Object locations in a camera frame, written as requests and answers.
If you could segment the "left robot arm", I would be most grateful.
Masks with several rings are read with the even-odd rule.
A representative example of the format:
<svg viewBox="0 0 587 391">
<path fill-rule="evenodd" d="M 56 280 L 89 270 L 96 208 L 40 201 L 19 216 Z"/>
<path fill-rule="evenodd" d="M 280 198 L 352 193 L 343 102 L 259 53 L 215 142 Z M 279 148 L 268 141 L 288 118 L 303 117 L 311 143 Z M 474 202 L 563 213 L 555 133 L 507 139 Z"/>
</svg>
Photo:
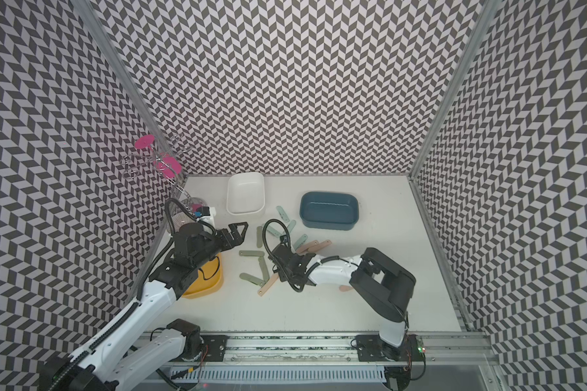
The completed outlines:
<svg viewBox="0 0 587 391">
<path fill-rule="evenodd" d="M 172 327 L 133 354 L 128 352 L 148 325 L 198 280 L 205 264 L 244 243 L 249 225 L 232 223 L 216 229 L 176 198 L 164 203 L 167 218 L 171 205 L 189 222 L 171 229 L 171 239 L 148 267 L 127 307 L 73 353 L 55 356 L 40 366 L 40 390 L 131 390 L 194 347 L 188 332 Z"/>
</svg>

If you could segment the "dark teal storage box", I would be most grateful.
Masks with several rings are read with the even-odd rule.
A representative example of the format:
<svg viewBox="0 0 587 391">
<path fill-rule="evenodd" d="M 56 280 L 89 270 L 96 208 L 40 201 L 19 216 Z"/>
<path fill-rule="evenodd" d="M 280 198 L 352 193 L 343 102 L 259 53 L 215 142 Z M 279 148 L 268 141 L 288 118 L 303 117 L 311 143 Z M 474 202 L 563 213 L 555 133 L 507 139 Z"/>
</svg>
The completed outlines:
<svg viewBox="0 0 587 391">
<path fill-rule="evenodd" d="M 308 228 L 350 231 L 360 219 L 359 202 L 347 193 L 307 192 L 301 198 L 299 216 Z"/>
</svg>

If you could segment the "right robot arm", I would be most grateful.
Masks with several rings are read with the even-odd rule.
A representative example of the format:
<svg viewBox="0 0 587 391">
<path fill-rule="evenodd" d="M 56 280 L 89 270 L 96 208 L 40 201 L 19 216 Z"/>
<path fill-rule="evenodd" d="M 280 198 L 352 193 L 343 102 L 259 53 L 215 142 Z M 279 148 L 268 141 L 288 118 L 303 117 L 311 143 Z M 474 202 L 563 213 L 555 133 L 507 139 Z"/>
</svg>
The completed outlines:
<svg viewBox="0 0 587 391">
<path fill-rule="evenodd" d="M 285 223 L 275 218 L 263 225 L 261 241 L 280 281 L 288 283 L 296 293 L 325 284 L 350 287 L 357 292 L 381 318 L 381 354 L 391 361 L 399 360 L 408 340 L 408 306 L 417 283 L 414 274 L 375 248 L 353 257 L 298 254 L 293 251 Z"/>
</svg>

